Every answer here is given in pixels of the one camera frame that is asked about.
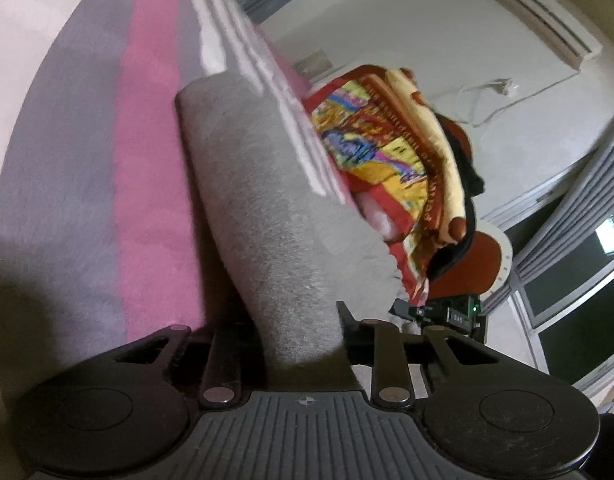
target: gray towel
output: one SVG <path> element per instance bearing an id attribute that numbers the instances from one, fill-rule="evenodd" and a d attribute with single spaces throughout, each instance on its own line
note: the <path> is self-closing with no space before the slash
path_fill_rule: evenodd
<path id="1" fill-rule="evenodd" d="M 179 106 L 213 237 L 260 332 L 271 384 L 357 388 L 335 301 L 359 319 L 387 319 L 404 294 L 387 247 L 355 210 L 311 191 L 273 97 L 223 73 L 188 85 Z"/>

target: brown round object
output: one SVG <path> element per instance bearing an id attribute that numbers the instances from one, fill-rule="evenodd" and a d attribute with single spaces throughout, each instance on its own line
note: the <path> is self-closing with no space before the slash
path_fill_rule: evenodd
<path id="1" fill-rule="evenodd" d="M 448 231 L 453 240 L 460 242 L 467 234 L 467 221 L 460 216 L 452 218 Z"/>
<path id="2" fill-rule="evenodd" d="M 476 231 L 467 254 L 429 285 L 429 298 L 483 294 L 490 290 L 502 265 L 502 252 L 494 238 Z"/>
<path id="3" fill-rule="evenodd" d="M 409 97 L 414 99 L 414 101 L 417 102 L 420 106 L 427 106 L 427 102 L 425 101 L 423 94 L 421 94 L 420 92 L 412 92 Z"/>
<path id="4" fill-rule="evenodd" d="M 414 72 L 412 72 L 410 69 L 408 69 L 408 68 L 401 68 L 401 72 L 404 73 L 404 75 L 407 77 L 407 79 L 409 79 L 412 83 L 414 83 L 414 85 L 418 84 L 418 83 L 416 83 L 416 76 L 414 75 Z"/>

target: striped bedsheet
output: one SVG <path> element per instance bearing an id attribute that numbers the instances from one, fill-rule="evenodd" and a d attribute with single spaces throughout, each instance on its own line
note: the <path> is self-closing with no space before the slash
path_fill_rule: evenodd
<path id="1" fill-rule="evenodd" d="M 212 269 L 175 95 L 225 71 L 275 96 L 311 189 L 344 202 L 232 0 L 0 0 L 0 422 L 61 369 L 171 323 L 203 325 Z"/>

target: air conditioner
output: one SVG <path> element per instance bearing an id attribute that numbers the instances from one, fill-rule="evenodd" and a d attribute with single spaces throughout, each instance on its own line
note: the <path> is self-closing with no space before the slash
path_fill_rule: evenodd
<path id="1" fill-rule="evenodd" d="M 501 0 L 515 10 L 567 62 L 580 70 L 603 46 L 556 0 Z"/>

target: metal rivet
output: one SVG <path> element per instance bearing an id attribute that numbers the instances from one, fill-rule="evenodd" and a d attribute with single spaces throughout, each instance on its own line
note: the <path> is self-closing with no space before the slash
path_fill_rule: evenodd
<path id="1" fill-rule="evenodd" d="M 203 397 L 209 402 L 229 402 L 233 399 L 234 395 L 233 390 L 225 386 L 207 388 L 203 393 Z"/>
<path id="2" fill-rule="evenodd" d="M 399 388 L 398 386 L 389 386 L 383 388 L 378 396 L 385 402 L 405 402 L 409 399 L 409 392 L 405 388 Z"/>

